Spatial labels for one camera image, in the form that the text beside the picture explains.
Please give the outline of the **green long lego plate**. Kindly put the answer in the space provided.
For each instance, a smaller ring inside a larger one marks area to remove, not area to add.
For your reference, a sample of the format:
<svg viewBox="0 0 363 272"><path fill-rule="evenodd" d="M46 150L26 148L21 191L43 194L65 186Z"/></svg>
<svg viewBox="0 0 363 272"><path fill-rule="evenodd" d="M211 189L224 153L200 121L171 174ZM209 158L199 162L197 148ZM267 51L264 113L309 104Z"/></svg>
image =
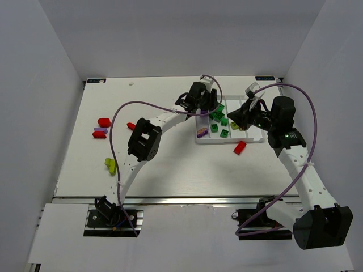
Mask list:
<svg viewBox="0 0 363 272"><path fill-rule="evenodd" d="M216 113L217 112L222 112L224 110L225 106L223 104L221 104L217 109L216 109Z"/></svg>

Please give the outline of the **green square lego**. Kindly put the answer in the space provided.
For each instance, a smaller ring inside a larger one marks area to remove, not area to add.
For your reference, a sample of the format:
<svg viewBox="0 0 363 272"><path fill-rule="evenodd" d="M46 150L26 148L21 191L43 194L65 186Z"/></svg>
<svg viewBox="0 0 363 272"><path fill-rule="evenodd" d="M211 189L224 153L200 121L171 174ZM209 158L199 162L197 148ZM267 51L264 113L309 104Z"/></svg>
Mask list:
<svg viewBox="0 0 363 272"><path fill-rule="evenodd" d="M210 132L211 133L217 133L218 132L218 125L217 124L211 124L210 125Z"/></svg>

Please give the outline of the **lime curved lego brick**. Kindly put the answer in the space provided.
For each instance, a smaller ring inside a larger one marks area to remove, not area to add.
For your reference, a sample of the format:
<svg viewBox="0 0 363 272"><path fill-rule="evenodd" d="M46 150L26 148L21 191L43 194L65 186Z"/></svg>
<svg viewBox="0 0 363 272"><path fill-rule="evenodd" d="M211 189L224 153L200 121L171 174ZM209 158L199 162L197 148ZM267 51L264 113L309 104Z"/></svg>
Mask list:
<svg viewBox="0 0 363 272"><path fill-rule="evenodd" d="M109 171L109 174L111 176L114 176L117 172L117 167L116 167L116 164L114 162L110 163L109 166L108 166L108 171Z"/></svg>

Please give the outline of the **lime small lego brick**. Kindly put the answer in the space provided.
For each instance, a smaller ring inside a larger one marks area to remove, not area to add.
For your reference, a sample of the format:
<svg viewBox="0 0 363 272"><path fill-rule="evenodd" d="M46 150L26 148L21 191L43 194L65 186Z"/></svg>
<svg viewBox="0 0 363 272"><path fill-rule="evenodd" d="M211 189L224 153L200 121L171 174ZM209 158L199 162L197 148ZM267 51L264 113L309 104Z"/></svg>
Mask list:
<svg viewBox="0 0 363 272"><path fill-rule="evenodd" d="M231 127L232 130L239 130L240 129L240 127L235 122L231 122L230 127Z"/></svg>

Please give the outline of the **green lego brick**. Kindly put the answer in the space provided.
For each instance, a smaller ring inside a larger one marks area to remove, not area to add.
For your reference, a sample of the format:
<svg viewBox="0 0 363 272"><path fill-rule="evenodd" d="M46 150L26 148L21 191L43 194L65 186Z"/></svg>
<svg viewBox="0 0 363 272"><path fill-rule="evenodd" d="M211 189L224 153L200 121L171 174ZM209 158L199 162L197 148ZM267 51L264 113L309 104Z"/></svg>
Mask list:
<svg viewBox="0 0 363 272"><path fill-rule="evenodd" d="M222 129L221 133L220 133L220 137L225 138L225 139L228 138L229 137L229 131L226 130L226 129Z"/></svg>

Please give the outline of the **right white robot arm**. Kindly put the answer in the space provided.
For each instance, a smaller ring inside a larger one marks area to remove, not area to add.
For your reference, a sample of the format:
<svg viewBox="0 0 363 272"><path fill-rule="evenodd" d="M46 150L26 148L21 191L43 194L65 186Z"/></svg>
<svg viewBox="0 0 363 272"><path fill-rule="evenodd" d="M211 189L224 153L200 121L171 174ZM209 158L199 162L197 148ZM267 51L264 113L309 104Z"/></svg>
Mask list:
<svg viewBox="0 0 363 272"><path fill-rule="evenodd" d="M269 111L262 110L261 105L248 99L227 116L242 129L255 126L267 132L268 143L292 183L241 223L235 234L239 237L260 234L260 231L246 232L244 228L266 215L288 229L303 250L343 245L353 214L348 206L340 206L330 195L315 170L311 162L313 153L307 150L303 136L293 126L296 112L293 99L278 96Z"/></svg>

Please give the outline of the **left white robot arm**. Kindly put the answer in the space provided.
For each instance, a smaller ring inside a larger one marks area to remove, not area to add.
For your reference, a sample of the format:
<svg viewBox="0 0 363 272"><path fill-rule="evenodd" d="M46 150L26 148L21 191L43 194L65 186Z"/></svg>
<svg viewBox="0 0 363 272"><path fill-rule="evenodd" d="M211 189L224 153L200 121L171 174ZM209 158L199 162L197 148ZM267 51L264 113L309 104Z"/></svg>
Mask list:
<svg viewBox="0 0 363 272"><path fill-rule="evenodd" d="M117 182L107 195L96 198L95 206L99 208L105 203L107 208L123 208L126 194L141 168L151 161L157 154L161 136L177 124L185 122L192 116L204 117L215 112L222 100L217 100L217 91L212 88L216 84L220 95L222 88L217 80L209 75L202 75L200 80L193 82L190 90L181 94L173 107L165 108L145 101L129 101L118 107L112 118L109 131L109 144L115 161ZM113 146L113 127L117 115L126 106L142 104L163 111L162 114L151 118L140 118L129 140L127 155L124 163L117 162L117 156Z"/></svg>

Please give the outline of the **white divided tray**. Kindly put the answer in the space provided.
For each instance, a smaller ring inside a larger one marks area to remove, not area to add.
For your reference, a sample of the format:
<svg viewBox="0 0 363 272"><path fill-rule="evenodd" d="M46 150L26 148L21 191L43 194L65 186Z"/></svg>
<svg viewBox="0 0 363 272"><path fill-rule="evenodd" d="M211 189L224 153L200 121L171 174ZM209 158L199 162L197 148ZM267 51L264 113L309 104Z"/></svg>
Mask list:
<svg viewBox="0 0 363 272"><path fill-rule="evenodd" d="M254 126L248 130L242 130L227 118L227 114L239 109L247 96L223 96L220 112L221 117L212 118L212 116L196 117L196 131L207 129L207 133L202 137L196 137L196 142L201 145L217 145L225 143L246 143L264 142L266 134L261 129Z"/></svg>

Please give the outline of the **red rectangular lego brick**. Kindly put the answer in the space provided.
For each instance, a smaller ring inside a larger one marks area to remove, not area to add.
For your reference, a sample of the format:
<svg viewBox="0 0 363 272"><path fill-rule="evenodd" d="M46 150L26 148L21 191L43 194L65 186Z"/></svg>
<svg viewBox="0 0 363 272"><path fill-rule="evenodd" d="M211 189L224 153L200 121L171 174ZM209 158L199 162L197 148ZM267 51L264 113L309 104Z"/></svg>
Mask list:
<svg viewBox="0 0 363 272"><path fill-rule="evenodd" d="M246 142L240 141L233 150L233 152L237 155L240 155L242 151L246 148L246 146L247 146Z"/></svg>

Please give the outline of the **right blue table sticker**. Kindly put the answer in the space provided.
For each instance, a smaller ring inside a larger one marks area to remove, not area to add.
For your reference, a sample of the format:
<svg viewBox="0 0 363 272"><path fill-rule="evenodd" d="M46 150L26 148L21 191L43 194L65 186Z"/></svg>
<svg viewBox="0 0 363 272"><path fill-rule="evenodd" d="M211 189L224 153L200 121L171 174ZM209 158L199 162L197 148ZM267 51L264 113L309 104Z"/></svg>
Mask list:
<svg viewBox="0 0 363 272"><path fill-rule="evenodd" d="M256 76L256 81L275 81L275 78L273 76Z"/></svg>

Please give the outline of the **blue table sticker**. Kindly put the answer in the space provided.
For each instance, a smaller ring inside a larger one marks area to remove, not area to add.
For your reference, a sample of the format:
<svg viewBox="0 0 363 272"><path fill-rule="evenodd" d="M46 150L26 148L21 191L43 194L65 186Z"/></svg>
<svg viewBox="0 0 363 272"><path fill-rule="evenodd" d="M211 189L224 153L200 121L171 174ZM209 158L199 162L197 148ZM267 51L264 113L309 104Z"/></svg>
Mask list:
<svg viewBox="0 0 363 272"><path fill-rule="evenodd" d="M87 84L93 84L93 83L105 83L106 78L88 78L86 81Z"/></svg>
<svg viewBox="0 0 363 272"><path fill-rule="evenodd" d="M273 76L256 76L256 81L275 81L275 78Z"/></svg>

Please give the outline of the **red small lego piece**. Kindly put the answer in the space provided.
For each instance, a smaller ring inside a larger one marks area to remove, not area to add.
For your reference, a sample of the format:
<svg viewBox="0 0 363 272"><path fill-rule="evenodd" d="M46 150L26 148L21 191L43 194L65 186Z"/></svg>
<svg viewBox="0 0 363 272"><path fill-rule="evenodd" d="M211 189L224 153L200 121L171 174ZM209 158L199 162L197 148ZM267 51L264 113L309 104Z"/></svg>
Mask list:
<svg viewBox="0 0 363 272"><path fill-rule="evenodd" d="M133 131L136 127L136 125L132 122L128 122L126 125L127 125L128 129L130 129L131 131Z"/></svg>

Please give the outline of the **red rounded lego brick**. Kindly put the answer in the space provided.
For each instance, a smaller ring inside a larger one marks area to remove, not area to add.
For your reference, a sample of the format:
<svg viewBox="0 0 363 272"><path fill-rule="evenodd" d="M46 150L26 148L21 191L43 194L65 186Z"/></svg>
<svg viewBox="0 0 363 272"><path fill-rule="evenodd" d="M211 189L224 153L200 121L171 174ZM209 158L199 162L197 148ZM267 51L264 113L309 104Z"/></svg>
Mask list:
<svg viewBox="0 0 363 272"><path fill-rule="evenodd" d="M100 128L109 128L112 122L109 118L102 117L98 119L98 125Z"/></svg>

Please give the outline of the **red curved lego brick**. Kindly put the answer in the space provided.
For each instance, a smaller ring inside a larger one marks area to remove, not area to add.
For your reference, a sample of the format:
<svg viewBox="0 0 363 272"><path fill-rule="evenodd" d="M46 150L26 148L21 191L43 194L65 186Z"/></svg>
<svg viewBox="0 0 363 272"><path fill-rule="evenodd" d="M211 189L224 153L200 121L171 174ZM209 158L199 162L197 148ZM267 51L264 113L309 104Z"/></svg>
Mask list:
<svg viewBox="0 0 363 272"><path fill-rule="evenodd" d="M95 138L95 139L106 139L107 136L106 136L106 133L103 132L103 131L94 131L92 133L92 136Z"/></svg>

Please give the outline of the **purple curved lego brick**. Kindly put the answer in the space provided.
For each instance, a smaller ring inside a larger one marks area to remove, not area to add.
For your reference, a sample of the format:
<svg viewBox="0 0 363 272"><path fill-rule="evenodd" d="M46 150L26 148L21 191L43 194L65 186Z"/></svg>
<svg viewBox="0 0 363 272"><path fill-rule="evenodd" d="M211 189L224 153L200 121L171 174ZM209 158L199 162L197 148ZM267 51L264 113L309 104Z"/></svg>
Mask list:
<svg viewBox="0 0 363 272"><path fill-rule="evenodd" d="M108 129L107 128L103 128L103 127L96 127L94 128L95 132L103 132L104 134L108 133Z"/></svg>

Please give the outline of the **left blue table sticker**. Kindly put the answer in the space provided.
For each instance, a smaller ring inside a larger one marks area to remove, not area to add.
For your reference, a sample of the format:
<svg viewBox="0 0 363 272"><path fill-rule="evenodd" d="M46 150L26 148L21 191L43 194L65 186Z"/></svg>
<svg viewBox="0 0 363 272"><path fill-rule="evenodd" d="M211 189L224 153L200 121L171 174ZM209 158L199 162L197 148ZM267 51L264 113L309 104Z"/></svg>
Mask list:
<svg viewBox="0 0 363 272"><path fill-rule="evenodd" d="M88 78L86 81L87 84L93 84L93 83L105 83L106 78Z"/></svg>

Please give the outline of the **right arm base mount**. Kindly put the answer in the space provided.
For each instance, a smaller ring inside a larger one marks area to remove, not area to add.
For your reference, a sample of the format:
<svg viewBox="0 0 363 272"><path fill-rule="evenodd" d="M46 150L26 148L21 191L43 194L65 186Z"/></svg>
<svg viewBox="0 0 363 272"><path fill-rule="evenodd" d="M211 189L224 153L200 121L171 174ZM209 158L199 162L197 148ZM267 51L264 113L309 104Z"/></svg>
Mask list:
<svg viewBox="0 0 363 272"><path fill-rule="evenodd" d="M263 197L260 198L256 204L256 207L253 209L237 209L235 212L232 213L231 218L234 221L238 222L238 227L247 221L250 217L252 217L255 213L261 210L263 207L266 206L269 202L271 202L275 197ZM240 230L239 233L249 233L249 232L256 232L261 230L268 230L279 227L280 224L277 223L275 220L272 220L267 217L266 212L259 215L256 219L250 222L248 225L244 227L244 229ZM264 232L257 235L248 235L248 236L239 236L238 239L240 241L262 241L262 240L291 240L292 233L289 230L285 230L280 228L276 231L271 232Z"/></svg>

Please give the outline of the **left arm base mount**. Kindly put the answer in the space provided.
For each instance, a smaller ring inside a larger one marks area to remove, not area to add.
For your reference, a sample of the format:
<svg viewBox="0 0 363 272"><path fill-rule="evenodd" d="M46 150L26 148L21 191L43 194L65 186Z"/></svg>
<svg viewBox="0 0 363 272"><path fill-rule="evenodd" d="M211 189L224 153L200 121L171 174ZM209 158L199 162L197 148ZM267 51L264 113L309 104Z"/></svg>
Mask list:
<svg viewBox="0 0 363 272"><path fill-rule="evenodd" d="M137 237L140 234L143 211L125 210L111 203L106 196L95 198L87 213L84 237Z"/></svg>

